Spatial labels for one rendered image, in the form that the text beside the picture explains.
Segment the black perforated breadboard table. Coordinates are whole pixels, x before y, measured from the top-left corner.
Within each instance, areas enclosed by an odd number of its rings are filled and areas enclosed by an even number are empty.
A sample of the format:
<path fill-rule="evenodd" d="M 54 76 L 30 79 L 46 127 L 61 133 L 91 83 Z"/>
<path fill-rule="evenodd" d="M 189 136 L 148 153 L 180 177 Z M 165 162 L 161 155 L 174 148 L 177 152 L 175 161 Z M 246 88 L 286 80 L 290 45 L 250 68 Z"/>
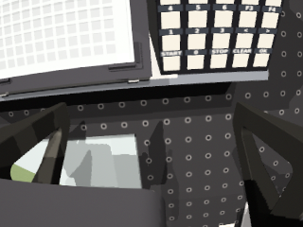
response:
<path fill-rule="evenodd" d="M 247 202 L 238 101 L 303 127 L 303 0 L 284 0 L 268 80 L 192 83 L 0 101 L 0 128 L 65 102 L 68 138 L 136 134 L 142 188 L 167 227 L 241 227 Z"/>

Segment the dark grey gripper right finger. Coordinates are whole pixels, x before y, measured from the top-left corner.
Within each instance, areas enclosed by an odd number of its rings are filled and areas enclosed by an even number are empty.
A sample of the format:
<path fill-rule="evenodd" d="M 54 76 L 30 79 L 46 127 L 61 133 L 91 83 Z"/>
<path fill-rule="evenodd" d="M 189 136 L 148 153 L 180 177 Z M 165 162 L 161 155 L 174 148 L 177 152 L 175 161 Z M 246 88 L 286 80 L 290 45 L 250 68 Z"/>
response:
<path fill-rule="evenodd" d="M 251 227 L 294 227 L 303 217 L 303 127 L 238 101 L 233 129 Z M 293 177 L 281 196 L 252 133 L 292 165 Z"/>

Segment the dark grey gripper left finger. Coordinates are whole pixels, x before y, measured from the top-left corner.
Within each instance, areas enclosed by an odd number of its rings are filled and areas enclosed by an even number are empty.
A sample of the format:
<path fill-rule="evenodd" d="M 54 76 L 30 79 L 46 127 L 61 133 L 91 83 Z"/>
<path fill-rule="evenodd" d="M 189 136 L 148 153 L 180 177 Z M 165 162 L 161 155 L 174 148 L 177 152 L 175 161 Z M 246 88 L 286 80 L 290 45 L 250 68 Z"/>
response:
<path fill-rule="evenodd" d="M 0 179 L 12 180 L 12 165 L 51 133 L 32 183 L 60 184 L 69 129 L 65 102 L 0 128 Z"/>

